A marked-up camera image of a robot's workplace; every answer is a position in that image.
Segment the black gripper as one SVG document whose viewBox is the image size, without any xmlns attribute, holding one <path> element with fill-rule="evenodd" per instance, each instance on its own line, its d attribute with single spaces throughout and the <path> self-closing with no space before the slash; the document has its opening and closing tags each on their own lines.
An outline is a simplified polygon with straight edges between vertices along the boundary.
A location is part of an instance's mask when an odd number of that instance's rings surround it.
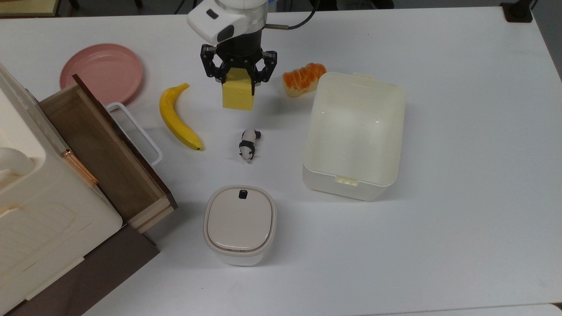
<svg viewBox="0 0 562 316">
<path fill-rule="evenodd" d="M 200 57 L 205 74 L 214 78 L 219 83 L 225 83 L 230 71 L 230 59 L 235 62 L 235 68 L 245 68 L 244 60 L 249 59 L 249 77 L 251 80 L 251 94 L 255 96 L 255 89 L 261 83 L 269 82 L 275 67 L 277 66 L 277 52 L 263 51 L 261 49 L 262 31 L 243 34 L 229 40 L 225 40 L 216 47 L 203 44 Z M 213 61 L 219 56 L 219 66 Z M 263 68 L 258 70 L 256 64 L 263 61 Z"/>
</svg>

